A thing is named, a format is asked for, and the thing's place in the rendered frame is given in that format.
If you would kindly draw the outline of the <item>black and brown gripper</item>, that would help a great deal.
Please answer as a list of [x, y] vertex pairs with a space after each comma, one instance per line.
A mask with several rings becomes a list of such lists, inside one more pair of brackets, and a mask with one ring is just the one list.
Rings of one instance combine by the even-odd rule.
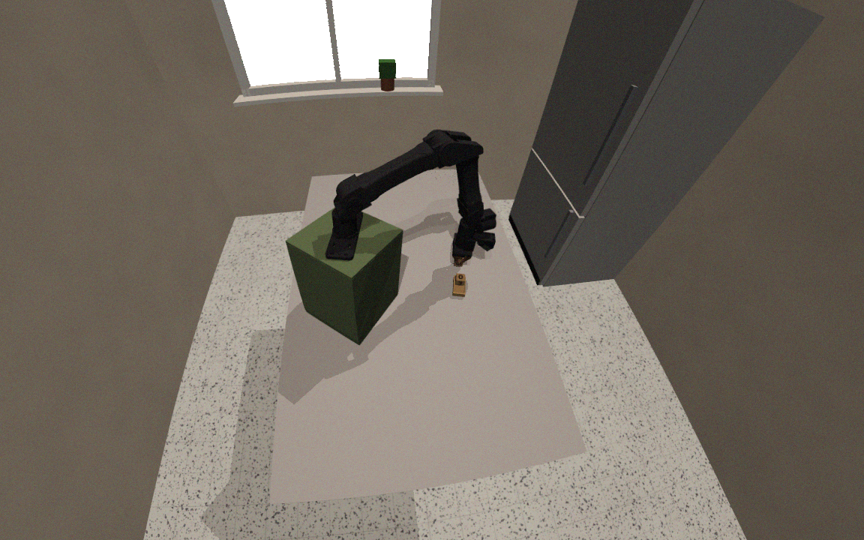
[[[452, 243], [453, 244], [452, 256], [453, 256], [453, 259], [455, 260], [457, 266], [460, 266], [461, 264], [465, 263], [465, 261], [471, 259], [471, 255], [473, 255], [473, 252], [471, 252], [471, 250], [463, 250], [463, 249], [465, 247], [465, 241], [470, 240], [472, 238], [473, 237], [470, 237], [470, 238], [460, 237], [458, 235], [458, 233], [454, 233], [454, 240]], [[463, 259], [459, 262], [457, 257], [463, 257]]]

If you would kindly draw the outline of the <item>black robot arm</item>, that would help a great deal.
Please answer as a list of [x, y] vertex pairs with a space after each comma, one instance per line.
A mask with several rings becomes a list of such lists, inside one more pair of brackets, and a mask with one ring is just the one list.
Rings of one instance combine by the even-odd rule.
[[485, 251], [493, 249], [495, 233], [484, 230], [495, 228], [497, 215], [490, 208], [484, 209], [478, 181], [478, 158], [483, 153], [482, 145], [471, 141], [463, 132], [432, 130], [423, 137], [423, 142], [402, 156], [393, 158], [370, 172], [357, 177], [356, 174], [350, 175], [339, 182], [334, 198], [333, 228], [325, 252], [326, 259], [353, 259], [362, 224], [362, 211], [372, 206], [371, 202], [418, 174], [436, 167], [453, 167], [455, 164], [459, 185], [458, 212], [462, 216], [458, 235], [465, 239], [472, 237], [465, 241], [463, 251], [473, 252], [476, 242]]

